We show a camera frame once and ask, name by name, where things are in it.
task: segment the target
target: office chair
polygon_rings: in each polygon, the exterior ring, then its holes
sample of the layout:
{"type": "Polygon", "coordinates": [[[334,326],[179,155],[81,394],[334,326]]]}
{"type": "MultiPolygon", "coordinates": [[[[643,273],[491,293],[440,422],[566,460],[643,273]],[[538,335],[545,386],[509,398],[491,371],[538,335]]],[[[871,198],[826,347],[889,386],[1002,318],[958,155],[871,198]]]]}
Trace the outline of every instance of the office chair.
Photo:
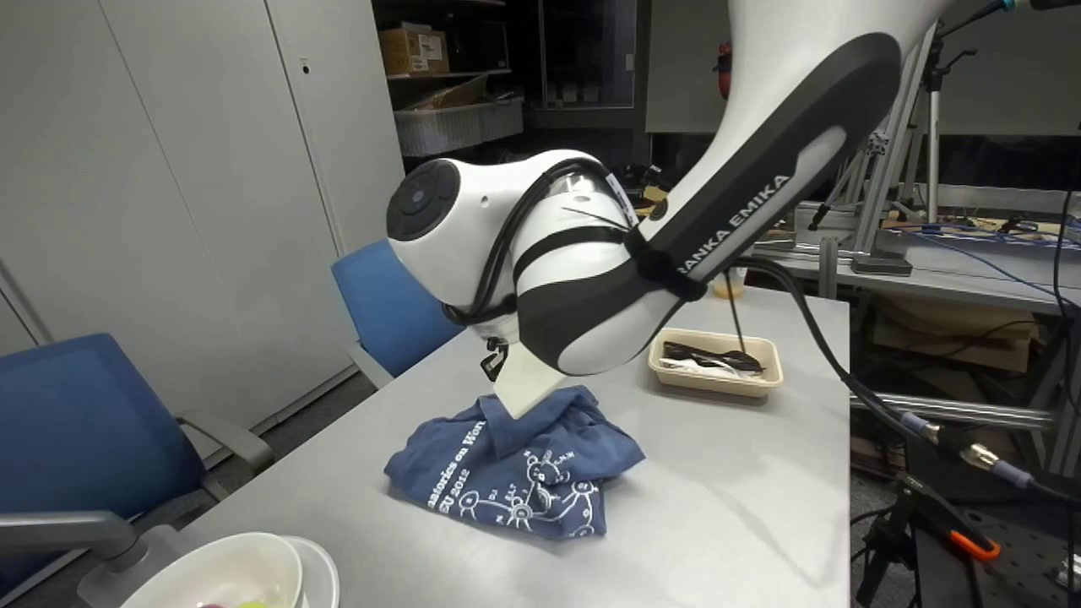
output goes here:
{"type": "Polygon", "coordinates": [[[171,417],[107,335],[0,359],[0,605],[71,570],[79,550],[127,567],[137,529],[205,508],[217,489],[179,425],[251,470],[270,461],[251,432],[171,417]]]}
{"type": "Polygon", "coordinates": [[[460,331],[385,241],[342,256],[334,281],[357,331],[352,359],[376,388],[460,331]]]}

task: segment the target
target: gray wall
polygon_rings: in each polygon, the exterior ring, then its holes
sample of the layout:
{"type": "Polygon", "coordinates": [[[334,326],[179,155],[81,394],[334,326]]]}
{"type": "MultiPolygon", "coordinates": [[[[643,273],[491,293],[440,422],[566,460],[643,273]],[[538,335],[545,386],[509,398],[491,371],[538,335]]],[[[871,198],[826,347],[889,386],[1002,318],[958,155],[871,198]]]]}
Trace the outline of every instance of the gray wall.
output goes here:
{"type": "MultiPolygon", "coordinates": [[[[949,19],[985,7],[958,0],[949,19]]],[[[647,132],[713,132],[718,94],[713,52],[727,40],[724,0],[651,4],[647,132]]],[[[1081,7],[991,16],[951,37],[978,58],[946,85],[943,132],[1077,136],[1081,120],[1081,7]]]]}

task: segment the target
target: chair backrest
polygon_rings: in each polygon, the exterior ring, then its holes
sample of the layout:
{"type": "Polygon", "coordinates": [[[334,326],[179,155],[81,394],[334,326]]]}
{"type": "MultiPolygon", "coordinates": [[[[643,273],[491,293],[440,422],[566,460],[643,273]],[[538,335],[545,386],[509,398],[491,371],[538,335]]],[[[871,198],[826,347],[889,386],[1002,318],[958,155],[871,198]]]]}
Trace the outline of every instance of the chair backrest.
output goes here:
{"type": "Polygon", "coordinates": [[[334,281],[362,347],[387,376],[401,376],[460,331],[387,242],[342,256],[334,281]]]}
{"type": "MultiPolygon", "coordinates": [[[[202,460],[107,335],[0,359],[0,516],[110,508],[198,489],[202,460]]],[[[28,563],[0,563],[0,594],[28,563]]]]}

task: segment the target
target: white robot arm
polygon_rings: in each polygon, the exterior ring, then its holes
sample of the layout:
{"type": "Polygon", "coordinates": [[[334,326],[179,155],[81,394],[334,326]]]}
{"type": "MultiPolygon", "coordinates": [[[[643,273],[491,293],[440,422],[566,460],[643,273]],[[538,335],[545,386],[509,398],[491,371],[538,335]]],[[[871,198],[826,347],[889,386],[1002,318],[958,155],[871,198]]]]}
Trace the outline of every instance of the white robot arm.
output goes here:
{"type": "Polygon", "coordinates": [[[906,58],[949,4],[729,0],[727,117],[664,215],[636,224],[620,185],[583,153],[509,165],[434,157],[390,194],[387,241],[456,319],[509,345],[492,381],[524,412],[562,376],[636,359],[852,155],[890,112],[906,58]]]}

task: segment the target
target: cardboard box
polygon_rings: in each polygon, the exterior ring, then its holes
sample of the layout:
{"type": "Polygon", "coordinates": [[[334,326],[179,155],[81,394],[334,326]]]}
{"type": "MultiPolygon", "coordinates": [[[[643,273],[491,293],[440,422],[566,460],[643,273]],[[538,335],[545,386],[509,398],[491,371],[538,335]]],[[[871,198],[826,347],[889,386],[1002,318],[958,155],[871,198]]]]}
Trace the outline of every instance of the cardboard box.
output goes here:
{"type": "Polygon", "coordinates": [[[398,24],[378,32],[385,73],[447,73],[447,32],[425,24],[398,24]]]}

